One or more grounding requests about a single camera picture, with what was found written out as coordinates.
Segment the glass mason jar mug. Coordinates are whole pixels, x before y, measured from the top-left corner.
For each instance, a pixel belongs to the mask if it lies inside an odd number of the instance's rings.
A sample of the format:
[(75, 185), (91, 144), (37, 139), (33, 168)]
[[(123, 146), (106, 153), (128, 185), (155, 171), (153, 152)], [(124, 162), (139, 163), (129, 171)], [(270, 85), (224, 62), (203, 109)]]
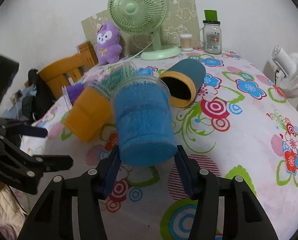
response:
[(203, 49), (209, 54), (219, 55), (222, 52), (221, 27), (219, 21), (203, 20)]

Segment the teal and yellow felt cup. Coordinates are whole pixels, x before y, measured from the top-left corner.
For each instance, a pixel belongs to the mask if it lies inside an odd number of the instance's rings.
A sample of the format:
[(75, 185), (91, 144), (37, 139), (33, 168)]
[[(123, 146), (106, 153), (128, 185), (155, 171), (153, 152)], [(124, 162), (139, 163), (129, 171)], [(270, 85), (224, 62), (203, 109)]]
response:
[(169, 89), (170, 104), (185, 108), (190, 105), (204, 83), (205, 67), (197, 60), (183, 59), (160, 76)]

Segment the black bag on chair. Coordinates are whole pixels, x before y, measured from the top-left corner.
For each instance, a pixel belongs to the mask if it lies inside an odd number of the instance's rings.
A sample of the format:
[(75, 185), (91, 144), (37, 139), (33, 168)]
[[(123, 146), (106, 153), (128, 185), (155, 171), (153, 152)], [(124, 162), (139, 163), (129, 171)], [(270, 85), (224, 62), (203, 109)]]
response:
[(22, 114), (32, 124), (40, 120), (56, 102), (49, 86), (38, 75), (38, 70), (28, 72), (28, 85), (33, 86), (33, 94), (22, 99)]

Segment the cotton swab container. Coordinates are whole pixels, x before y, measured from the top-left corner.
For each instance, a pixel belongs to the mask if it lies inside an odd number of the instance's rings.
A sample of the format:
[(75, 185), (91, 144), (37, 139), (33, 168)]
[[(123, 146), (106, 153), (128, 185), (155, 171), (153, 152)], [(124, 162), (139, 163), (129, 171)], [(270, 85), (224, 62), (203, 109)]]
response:
[(193, 50), (192, 34), (180, 34), (180, 46), (182, 51), (192, 51)]

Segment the green desk fan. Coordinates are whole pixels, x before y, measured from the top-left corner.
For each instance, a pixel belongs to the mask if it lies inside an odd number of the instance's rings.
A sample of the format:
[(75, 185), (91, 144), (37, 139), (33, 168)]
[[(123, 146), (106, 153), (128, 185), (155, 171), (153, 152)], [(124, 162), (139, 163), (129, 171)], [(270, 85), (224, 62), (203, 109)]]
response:
[(152, 44), (142, 50), (141, 59), (162, 60), (181, 54), (177, 46), (163, 46), (160, 41), (160, 26), (168, 14), (168, 0), (108, 0), (108, 10), (121, 31), (151, 35)]

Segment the white small fan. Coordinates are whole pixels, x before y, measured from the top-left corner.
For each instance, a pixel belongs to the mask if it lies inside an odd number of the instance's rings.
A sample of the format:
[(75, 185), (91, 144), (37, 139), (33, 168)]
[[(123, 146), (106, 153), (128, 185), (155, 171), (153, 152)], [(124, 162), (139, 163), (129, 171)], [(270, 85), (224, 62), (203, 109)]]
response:
[(298, 98), (298, 53), (287, 54), (281, 46), (275, 46), (271, 58), (278, 67), (277, 86), (287, 98)]

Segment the floral tablecloth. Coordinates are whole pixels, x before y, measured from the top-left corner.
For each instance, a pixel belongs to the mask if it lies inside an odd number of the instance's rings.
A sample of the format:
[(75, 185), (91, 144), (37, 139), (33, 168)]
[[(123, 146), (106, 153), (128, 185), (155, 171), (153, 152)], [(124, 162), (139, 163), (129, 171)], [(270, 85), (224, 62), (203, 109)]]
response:
[[(241, 176), (279, 239), (298, 229), (298, 112), (253, 64), (233, 51), (198, 48), (166, 60), (133, 58), (139, 74), (160, 76), (183, 59), (206, 68), (186, 108), (173, 107), (176, 142), (201, 168)], [(184, 193), (173, 160), (158, 166), (122, 164), (112, 194), (100, 201), (109, 239), (187, 239), (197, 203)]]

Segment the green cap on jar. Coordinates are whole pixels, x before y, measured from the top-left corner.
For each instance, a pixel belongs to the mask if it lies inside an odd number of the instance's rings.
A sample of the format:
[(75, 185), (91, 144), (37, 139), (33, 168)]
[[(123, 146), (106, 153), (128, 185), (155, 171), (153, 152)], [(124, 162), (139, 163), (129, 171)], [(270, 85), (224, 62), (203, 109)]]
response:
[(216, 10), (211, 10), (211, 9), (204, 10), (204, 14), (205, 14), (206, 21), (217, 21), (218, 20)]

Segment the purple plush toy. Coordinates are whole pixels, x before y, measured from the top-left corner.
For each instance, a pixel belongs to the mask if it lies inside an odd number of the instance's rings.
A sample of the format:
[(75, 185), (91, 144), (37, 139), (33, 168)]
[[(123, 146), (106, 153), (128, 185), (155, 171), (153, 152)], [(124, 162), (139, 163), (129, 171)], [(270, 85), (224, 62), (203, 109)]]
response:
[(120, 30), (112, 22), (104, 23), (96, 35), (96, 56), (100, 66), (116, 63), (120, 59)]

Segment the blue felt-wrapped plastic cup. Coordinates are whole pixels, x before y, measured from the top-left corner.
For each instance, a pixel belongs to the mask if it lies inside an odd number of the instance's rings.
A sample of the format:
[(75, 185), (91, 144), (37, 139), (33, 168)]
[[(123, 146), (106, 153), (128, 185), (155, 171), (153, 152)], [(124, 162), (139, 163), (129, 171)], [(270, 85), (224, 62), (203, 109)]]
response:
[(115, 87), (110, 104), (123, 163), (154, 166), (175, 156), (169, 98), (167, 85), (155, 76), (133, 75)]

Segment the purple felt-wrapped plastic cup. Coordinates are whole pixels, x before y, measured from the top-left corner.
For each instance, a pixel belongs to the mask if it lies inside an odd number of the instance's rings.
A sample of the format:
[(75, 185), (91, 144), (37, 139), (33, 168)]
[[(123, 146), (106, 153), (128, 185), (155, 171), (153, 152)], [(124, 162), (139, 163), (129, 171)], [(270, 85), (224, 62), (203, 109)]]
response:
[(80, 96), (80, 94), (84, 91), (84, 84), (77, 83), (72, 86), (62, 87), (63, 97), (66, 103), (66, 106), (69, 110), (72, 109), (74, 102)]

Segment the orange felt-wrapped plastic cup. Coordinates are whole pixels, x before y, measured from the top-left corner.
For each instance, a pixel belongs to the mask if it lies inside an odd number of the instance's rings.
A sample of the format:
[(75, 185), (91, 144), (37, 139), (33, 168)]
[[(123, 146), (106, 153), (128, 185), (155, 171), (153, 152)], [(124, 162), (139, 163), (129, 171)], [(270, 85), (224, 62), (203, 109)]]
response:
[(79, 85), (83, 86), (83, 91), (72, 104), (63, 124), (80, 141), (89, 142), (112, 116), (110, 91), (97, 81)]

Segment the wooden chair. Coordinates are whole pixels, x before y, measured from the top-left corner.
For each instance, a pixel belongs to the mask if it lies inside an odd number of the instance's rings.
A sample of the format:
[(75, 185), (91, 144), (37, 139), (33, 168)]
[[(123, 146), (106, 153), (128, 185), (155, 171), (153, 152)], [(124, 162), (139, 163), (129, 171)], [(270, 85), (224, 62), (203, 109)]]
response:
[(57, 100), (62, 96), (62, 87), (70, 85), (67, 75), (76, 83), (83, 76), (84, 69), (90, 70), (97, 63), (93, 45), (88, 41), (78, 45), (78, 53), (51, 63), (38, 72), (38, 75), (48, 85)]

